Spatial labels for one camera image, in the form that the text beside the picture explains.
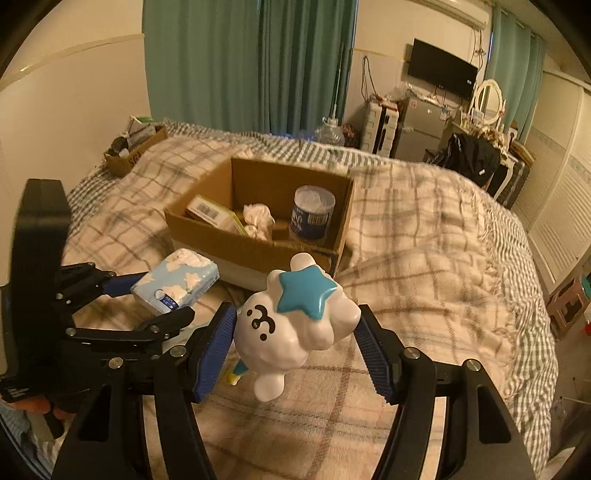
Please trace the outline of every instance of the cable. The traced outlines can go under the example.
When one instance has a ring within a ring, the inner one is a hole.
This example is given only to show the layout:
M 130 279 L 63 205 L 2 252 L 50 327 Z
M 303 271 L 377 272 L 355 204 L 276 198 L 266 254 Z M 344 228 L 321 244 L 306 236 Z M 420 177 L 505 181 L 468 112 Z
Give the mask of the cable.
M 435 96 L 435 100 L 437 101 L 437 103 L 439 103 L 439 98 L 437 98 L 437 89 L 439 87 L 435 87 L 435 91 L 433 92 L 433 95 Z
M 480 70 L 482 69 L 482 67 L 484 66 L 484 50 L 482 50 L 482 30 L 480 31 L 480 49 L 479 49 L 480 55 L 478 55 L 478 58 L 480 60 L 480 67 L 478 67 L 478 73 L 480 73 Z
M 365 79 L 365 65 L 367 64 L 368 73 L 369 73 L 369 80 L 371 81 L 371 88 L 374 89 L 374 95 L 378 95 L 378 92 L 375 90 L 374 79 L 371 76 L 371 67 L 369 66 L 369 58 L 367 55 L 363 56 L 363 76 L 361 78 L 361 95 L 363 95 L 364 100 L 368 100 L 368 82 Z
M 474 32 L 474 48 L 472 49 L 472 57 L 470 57 L 470 61 L 474 60 L 474 55 L 476 55 L 476 29 L 472 27 L 472 31 Z

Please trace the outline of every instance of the mirror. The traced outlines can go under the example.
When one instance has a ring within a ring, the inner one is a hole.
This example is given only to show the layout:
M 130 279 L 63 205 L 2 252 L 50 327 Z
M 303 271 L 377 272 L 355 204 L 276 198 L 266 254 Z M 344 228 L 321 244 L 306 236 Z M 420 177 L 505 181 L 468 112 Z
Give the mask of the mirror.
M 474 94 L 472 106 L 482 112 L 484 125 L 494 124 L 499 119 L 503 106 L 503 96 L 497 82 L 494 80 L 482 82 Z

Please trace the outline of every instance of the black television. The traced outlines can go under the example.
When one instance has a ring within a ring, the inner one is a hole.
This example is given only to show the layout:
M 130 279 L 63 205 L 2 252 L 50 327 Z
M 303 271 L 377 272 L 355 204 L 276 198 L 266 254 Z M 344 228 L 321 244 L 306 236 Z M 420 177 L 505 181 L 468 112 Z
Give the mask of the black television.
M 478 69 L 461 58 L 417 38 L 408 74 L 469 100 Z

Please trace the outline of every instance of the blue star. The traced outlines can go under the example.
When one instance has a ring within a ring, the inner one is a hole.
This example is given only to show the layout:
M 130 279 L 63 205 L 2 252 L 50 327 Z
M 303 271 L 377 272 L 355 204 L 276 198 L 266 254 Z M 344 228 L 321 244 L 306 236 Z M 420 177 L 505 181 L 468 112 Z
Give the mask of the blue star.
M 326 299 L 337 287 L 334 281 L 322 274 L 318 265 L 280 273 L 279 283 L 283 293 L 277 304 L 277 312 L 302 310 L 313 320 L 322 320 Z

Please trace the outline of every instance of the mini refrigerator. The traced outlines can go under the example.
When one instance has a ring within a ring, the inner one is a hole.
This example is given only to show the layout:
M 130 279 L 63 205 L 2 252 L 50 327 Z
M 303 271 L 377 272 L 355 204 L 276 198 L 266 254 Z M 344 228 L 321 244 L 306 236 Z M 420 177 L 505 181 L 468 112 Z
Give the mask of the mini refrigerator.
M 447 112 L 440 106 L 418 98 L 406 98 L 390 157 L 422 161 L 426 149 L 439 149 L 446 119 Z

